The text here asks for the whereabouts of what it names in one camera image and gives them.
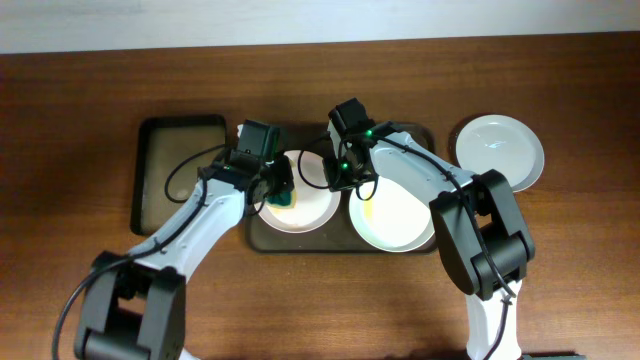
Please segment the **pinkish white plate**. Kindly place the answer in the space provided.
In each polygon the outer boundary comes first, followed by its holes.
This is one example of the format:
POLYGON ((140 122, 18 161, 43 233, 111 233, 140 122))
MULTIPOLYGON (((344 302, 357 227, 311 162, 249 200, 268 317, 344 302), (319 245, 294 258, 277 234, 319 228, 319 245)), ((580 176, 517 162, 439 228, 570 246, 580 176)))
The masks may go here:
POLYGON ((285 233, 305 233, 315 230, 338 210, 341 193, 328 189, 315 189, 307 185, 299 176, 299 150, 289 150, 285 155, 292 167, 294 191, 293 202, 288 207, 266 203, 259 217, 270 227, 285 233))

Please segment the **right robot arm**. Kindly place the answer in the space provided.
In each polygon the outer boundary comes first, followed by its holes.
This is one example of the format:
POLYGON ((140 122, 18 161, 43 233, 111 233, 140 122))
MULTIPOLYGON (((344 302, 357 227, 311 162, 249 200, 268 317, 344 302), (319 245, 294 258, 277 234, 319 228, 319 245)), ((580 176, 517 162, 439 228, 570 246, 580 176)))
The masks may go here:
POLYGON ((505 176, 451 165, 391 122, 332 120, 327 135, 331 190, 384 177, 429 207, 444 269, 465 295, 468 357, 522 358, 516 305, 535 245, 505 176))

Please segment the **light green plate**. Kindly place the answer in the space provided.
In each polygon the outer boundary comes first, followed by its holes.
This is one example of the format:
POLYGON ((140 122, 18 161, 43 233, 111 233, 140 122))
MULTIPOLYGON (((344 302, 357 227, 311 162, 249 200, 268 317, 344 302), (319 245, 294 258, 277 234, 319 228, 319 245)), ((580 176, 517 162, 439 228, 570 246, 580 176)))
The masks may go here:
POLYGON ((428 251, 435 230, 428 207, 396 182, 380 177, 351 192, 349 216, 357 234, 384 252, 428 251))

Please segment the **light blue plate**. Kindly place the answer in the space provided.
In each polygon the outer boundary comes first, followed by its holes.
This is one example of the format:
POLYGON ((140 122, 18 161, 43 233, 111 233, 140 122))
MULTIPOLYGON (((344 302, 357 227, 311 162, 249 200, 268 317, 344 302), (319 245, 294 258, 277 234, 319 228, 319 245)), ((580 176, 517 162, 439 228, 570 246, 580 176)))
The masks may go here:
POLYGON ((453 147, 458 165, 477 174, 494 169, 514 192, 533 186, 541 177, 545 154, 537 135, 506 115, 483 115, 469 121, 453 147))

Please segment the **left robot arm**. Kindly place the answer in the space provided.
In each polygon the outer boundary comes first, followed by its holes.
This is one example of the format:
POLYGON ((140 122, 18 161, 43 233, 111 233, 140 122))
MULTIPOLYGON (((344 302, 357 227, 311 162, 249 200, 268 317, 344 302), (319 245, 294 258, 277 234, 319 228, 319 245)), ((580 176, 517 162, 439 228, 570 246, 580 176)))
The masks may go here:
POLYGON ((289 159, 234 151, 198 172, 191 197, 127 254, 101 253, 79 287, 79 359, 189 359, 186 286, 248 208, 294 187, 289 159))

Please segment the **green yellow sponge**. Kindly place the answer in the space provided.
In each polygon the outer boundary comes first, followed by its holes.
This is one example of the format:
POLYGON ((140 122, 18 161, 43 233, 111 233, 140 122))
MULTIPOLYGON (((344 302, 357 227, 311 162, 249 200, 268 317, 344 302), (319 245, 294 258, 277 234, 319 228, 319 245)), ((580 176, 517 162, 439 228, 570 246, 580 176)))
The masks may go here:
POLYGON ((272 192, 266 198, 266 204, 276 209, 291 209, 297 202, 296 190, 272 192))

